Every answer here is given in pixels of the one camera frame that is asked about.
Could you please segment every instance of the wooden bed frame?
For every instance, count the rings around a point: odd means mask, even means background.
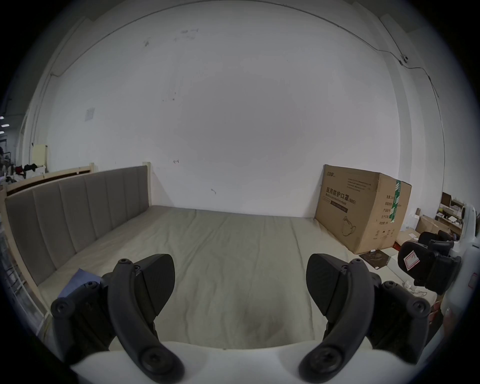
[[[151,197],[151,164],[150,162],[143,162],[143,165],[147,166],[147,175],[148,175],[148,205],[152,205],[152,197]],[[36,306],[40,304],[43,306],[43,311],[42,312],[50,312],[50,308],[48,305],[45,303],[45,300],[43,299],[40,290],[35,283],[34,279],[32,278],[32,275],[28,271],[28,268],[26,267],[22,256],[20,255],[20,252],[18,250],[17,244],[15,242],[12,229],[9,223],[9,218],[8,218],[8,213],[7,213],[7,208],[6,208],[6,203],[5,199],[7,196],[11,196],[15,193],[19,193],[21,191],[24,191],[28,188],[33,188],[38,185],[52,182],[55,180],[59,179],[64,179],[64,178],[70,178],[70,177],[75,177],[81,174],[86,174],[86,173],[93,173],[95,171],[95,164],[90,163],[89,166],[87,167],[79,167],[79,168],[71,168],[71,169],[65,169],[62,171],[58,172],[50,172],[46,173],[44,175],[40,176],[35,176],[29,179],[25,179],[22,181],[18,181],[14,184],[9,184],[5,187],[0,187],[0,214],[1,214],[1,221],[3,224],[3,228],[5,230],[5,239],[7,242],[7,247],[9,249],[10,255],[13,257],[15,262],[18,265],[18,268],[20,272],[22,273],[24,279],[25,279],[25,284],[28,285],[28,287],[31,289],[33,295],[35,296],[35,299],[37,301]]]

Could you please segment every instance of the bed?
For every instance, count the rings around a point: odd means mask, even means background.
[[[313,218],[151,206],[77,253],[39,290],[50,305],[78,268],[101,276],[120,258],[155,253],[172,255],[176,274],[155,320],[159,339],[240,349],[322,340],[326,319],[306,288],[307,261],[312,253],[356,257]],[[367,266],[401,283],[387,267]],[[432,304],[434,295],[425,298]],[[114,340],[110,349],[119,348]]]

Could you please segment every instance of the sticker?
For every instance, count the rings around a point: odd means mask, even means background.
[[[403,259],[403,261],[405,263],[405,266],[407,267],[407,271],[409,271],[420,262],[420,259],[415,254],[415,251],[412,251],[407,255],[405,259]]]
[[[470,281],[468,282],[468,287],[472,288],[472,289],[475,289],[478,279],[479,279],[479,276],[476,273],[473,273],[471,278],[470,278]]]

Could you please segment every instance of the green tape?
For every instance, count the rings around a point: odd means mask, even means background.
[[[402,182],[400,180],[397,180],[395,184],[395,198],[393,199],[392,210],[390,211],[390,216],[389,216],[389,218],[392,219],[392,223],[395,223],[396,207],[398,205],[398,201],[400,200],[401,185],[402,185]]]

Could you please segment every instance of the shelf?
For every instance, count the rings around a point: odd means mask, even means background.
[[[448,220],[448,219],[446,219],[446,218],[444,218],[444,217],[441,217],[438,213],[436,214],[436,217],[440,218],[441,220],[447,222],[447,223],[450,224],[450,225],[453,225],[453,226],[457,227],[458,229],[462,229],[462,226],[461,226],[461,225],[459,225],[459,224],[457,224],[457,223],[452,223],[450,220]]]

